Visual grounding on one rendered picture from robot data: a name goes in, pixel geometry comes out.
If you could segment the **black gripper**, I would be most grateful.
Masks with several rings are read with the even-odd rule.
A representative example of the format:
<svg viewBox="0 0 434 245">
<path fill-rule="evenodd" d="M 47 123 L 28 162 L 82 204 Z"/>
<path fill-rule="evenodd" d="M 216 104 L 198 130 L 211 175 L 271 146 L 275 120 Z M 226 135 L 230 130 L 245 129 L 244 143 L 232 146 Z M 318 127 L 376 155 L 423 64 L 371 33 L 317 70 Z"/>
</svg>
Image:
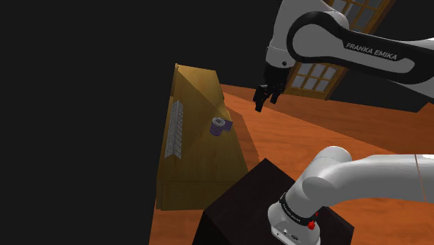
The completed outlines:
<svg viewBox="0 0 434 245">
<path fill-rule="evenodd" d="M 270 96 L 270 103 L 276 104 L 279 96 L 285 90 L 288 75 L 289 68 L 277 68 L 269 63 L 266 64 L 264 69 L 265 84 L 258 85 L 252 99 L 255 103 L 255 111 L 261 112 L 264 102 Z"/>
</svg>

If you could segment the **wooden door with glass panes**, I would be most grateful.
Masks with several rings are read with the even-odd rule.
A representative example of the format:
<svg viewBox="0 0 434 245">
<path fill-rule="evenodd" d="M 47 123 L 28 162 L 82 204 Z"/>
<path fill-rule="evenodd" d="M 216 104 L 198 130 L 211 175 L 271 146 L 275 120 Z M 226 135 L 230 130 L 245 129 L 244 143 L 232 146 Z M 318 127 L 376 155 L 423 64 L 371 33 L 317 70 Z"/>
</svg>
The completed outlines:
<svg viewBox="0 0 434 245">
<path fill-rule="evenodd" d="M 324 0 L 347 17 L 350 30 L 373 33 L 396 0 Z M 284 91 L 287 95 L 328 100 L 348 70 L 331 63 L 297 63 Z"/>
</svg>

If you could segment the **grey computer keyboard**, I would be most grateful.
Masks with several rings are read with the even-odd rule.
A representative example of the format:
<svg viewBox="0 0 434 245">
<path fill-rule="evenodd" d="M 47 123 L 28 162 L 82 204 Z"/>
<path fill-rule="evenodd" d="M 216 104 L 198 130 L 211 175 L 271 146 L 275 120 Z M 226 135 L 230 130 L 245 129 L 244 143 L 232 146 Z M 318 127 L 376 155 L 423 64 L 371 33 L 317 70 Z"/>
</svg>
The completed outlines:
<svg viewBox="0 0 434 245">
<path fill-rule="evenodd" d="M 171 155 L 182 158 L 182 130 L 183 130 L 184 106 L 177 100 L 172 103 L 170 110 L 168 135 L 164 157 Z"/>
</svg>

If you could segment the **wooden desk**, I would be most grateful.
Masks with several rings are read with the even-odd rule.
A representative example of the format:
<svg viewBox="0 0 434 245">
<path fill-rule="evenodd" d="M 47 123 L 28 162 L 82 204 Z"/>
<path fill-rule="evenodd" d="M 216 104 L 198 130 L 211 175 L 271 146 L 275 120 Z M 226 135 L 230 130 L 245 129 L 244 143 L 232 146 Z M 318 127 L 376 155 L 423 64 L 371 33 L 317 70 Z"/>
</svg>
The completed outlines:
<svg viewBox="0 0 434 245">
<path fill-rule="evenodd" d="M 182 158 L 164 157 L 170 110 L 184 106 Z M 229 132 L 210 134 L 211 120 L 233 122 Z M 216 71 L 175 65 L 156 179 L 156 208 L 203 210 L 259 162 L 242 116 L 225 105 Z"/>
</svg>

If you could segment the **dark robot stand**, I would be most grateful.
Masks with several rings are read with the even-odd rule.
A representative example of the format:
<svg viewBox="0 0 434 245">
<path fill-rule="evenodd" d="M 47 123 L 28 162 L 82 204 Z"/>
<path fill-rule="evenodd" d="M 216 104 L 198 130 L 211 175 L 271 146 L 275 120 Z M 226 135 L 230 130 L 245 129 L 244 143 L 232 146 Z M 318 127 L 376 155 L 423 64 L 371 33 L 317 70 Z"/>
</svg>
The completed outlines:
<svg viewBox="0 0 434 245">
<path fill-rule="evenodd" d="M 353 231 L 263 159 L 204 210 L 192 245 L 351 245 Z"/>
</svg>

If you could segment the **purple striped mug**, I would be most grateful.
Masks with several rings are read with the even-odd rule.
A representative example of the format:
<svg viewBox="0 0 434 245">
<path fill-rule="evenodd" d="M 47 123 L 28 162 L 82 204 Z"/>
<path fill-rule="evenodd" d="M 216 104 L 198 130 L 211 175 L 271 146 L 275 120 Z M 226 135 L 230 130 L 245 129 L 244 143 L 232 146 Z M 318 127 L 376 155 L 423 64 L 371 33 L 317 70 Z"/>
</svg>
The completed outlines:
<svg viewBox="0 0 434 245">
<path fill-rule="evenodd" d="M 211 120 L 210 134 L 220 136 L 223 132 L 229 132 L 232 129 L 233 122 L 221 117 L 214 117 Z"/>
</svg>

